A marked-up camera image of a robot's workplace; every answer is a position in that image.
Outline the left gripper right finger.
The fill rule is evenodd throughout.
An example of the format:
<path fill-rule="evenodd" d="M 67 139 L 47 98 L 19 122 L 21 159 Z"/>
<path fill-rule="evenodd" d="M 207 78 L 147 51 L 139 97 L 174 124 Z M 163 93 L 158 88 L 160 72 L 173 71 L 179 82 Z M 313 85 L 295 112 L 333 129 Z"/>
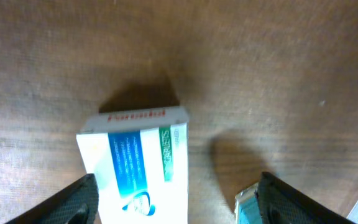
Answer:
<path fill-rule="evenodd" d="M 268 224 L 353 224 L 269 172 L 257 189 L 260 215 Z"/>

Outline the small gold-lid jar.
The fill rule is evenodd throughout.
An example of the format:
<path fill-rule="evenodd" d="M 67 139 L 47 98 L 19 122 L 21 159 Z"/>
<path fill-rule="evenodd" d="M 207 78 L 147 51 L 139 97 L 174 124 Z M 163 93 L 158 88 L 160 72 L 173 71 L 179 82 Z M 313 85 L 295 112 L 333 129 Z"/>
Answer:
<path fill-rule="evenodd" d="M 236 195 L 234 212 L 237 224 L 263 224 L 258 202 L 258 186 L 257 182 Z"/>

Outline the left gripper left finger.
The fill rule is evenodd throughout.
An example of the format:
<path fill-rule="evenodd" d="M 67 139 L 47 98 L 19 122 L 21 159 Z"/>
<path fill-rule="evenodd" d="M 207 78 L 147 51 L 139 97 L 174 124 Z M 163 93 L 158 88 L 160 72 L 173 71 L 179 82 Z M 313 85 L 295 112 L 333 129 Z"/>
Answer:
<path fill-rule="evenodd" d="M 8 224 L 93 224 L 98 203 L 96 177 L 94 174 L 86 174 L 34 208 L 8 221 Z"/>

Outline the white Panadol box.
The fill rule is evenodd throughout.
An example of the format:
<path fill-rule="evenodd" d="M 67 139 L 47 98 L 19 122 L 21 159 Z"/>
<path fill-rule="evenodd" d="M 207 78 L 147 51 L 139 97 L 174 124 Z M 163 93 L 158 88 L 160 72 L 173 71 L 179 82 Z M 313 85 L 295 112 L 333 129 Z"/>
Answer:
<path fill-rule="evenodd" d="M 76 141 L 102 223 L 187 223 L 188 122 L 182 106 L 87 120 Z"/>

